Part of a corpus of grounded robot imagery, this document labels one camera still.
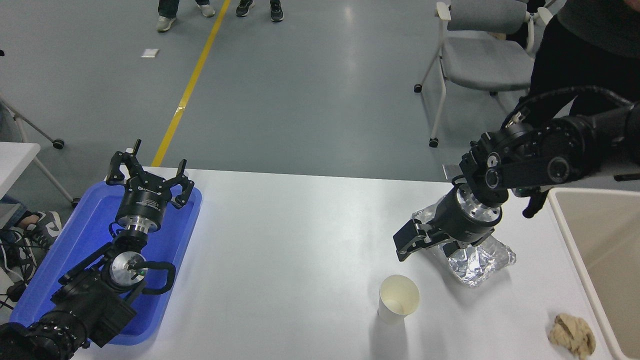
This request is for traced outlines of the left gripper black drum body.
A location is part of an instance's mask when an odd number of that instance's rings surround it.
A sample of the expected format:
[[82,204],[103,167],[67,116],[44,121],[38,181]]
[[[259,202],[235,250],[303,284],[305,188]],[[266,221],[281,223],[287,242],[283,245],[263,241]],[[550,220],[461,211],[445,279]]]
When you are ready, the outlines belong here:
[[172,198],[170,189],[148,189],[140,185],[124,185],[125,193],[116,213],[116,221],[141,217],[154,224],[162,224],[167,205]]

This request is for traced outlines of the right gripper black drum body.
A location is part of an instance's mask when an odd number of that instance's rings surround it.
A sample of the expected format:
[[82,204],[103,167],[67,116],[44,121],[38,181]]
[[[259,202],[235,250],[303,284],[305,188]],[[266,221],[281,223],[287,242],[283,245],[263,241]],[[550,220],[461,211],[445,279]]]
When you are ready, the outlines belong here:
[[482,204],[473,194],[447,193],[427,224],[427,235],[437,244],[455,241],[477,246],[494,232],[496,208]]

